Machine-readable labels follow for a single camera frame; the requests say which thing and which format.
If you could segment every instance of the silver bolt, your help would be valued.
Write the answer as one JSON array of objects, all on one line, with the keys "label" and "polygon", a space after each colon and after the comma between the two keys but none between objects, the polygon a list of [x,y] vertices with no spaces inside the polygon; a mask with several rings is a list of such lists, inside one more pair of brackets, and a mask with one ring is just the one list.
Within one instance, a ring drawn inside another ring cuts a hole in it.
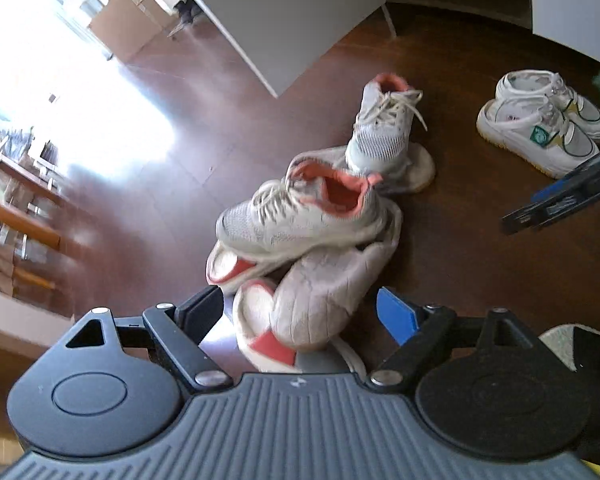
[{"label": "silver bolt", "polygon": [[214,386],[221,386],[222,384],[227,383],[230,378],[222,370],[206,370],[197,374],[194,377],[194,380],[200,386],[212,388]]},{"label": "silver bolt", "polygon": [[371,382],[376,386],[395,386],[402,382],[402,374],[395,370],[376,370],[371,374]]}]

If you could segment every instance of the blue gripper pad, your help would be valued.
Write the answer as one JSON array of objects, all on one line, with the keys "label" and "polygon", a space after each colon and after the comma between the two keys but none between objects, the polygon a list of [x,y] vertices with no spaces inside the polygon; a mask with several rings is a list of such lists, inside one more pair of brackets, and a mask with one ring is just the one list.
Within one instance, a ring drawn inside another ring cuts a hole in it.
[{"label": "blue gripper pad", "polygon": [[353,374],[244,374],[147,444],[78,460],[29,451],[5,480],[596,480],[568,452],[491,463],[443,443],[407,397]]},{"label": "blue gripper pad", "polygon": [[400,346],[420,329],[418,315],[414,308],[387,288],[378,290],[376,311],[380,322]]}]

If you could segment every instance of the green logo on shoe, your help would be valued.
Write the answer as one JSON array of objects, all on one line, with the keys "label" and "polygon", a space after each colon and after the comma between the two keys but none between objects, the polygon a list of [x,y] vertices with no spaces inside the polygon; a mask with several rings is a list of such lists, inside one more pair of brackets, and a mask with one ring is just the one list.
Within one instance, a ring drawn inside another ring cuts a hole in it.
[{"label": "green logo on shoe", "polygon": [[551,142],[551,135],[544,128],[536,126],[531,134],[531,140],[543,148]]}]

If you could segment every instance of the black object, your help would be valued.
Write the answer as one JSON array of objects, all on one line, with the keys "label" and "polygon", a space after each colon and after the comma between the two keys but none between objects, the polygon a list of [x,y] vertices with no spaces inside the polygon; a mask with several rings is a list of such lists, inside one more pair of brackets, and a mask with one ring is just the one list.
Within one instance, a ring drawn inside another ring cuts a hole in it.
[{"label": "black object", "polygon": [[513,234],[543,228],[600,200],[600,153],[536,193],[529,205],[506,215],[502,229]]},{"label": "black object", "polygon": [[[364,384],[245,374],[232,386],[195,343],[221,315],[218,291],[138,318],[84,316],[13,387],[27,453],[3,478],[595,478],[568,451],[586,390],[504,309],[458,318],[411,303],[420,330]],[[171,373],[123,354],[125,342]]]}]

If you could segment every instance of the ribbed gray surface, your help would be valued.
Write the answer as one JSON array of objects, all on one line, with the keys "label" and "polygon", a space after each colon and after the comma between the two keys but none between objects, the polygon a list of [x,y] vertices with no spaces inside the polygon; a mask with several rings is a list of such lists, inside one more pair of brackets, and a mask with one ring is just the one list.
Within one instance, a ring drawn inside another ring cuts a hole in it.
[{"label": "ribbed gray surface", "polygon": [[360,387],[353,375],[249,374],[233,390],[193,399],[168,434],[133,455],[102,462],[63,463],[29,453],[4,478],[571,480],[597,477],[567,454],[523,465],[489,464],[463,456],[430,436],[403,397],[372,394]]}]

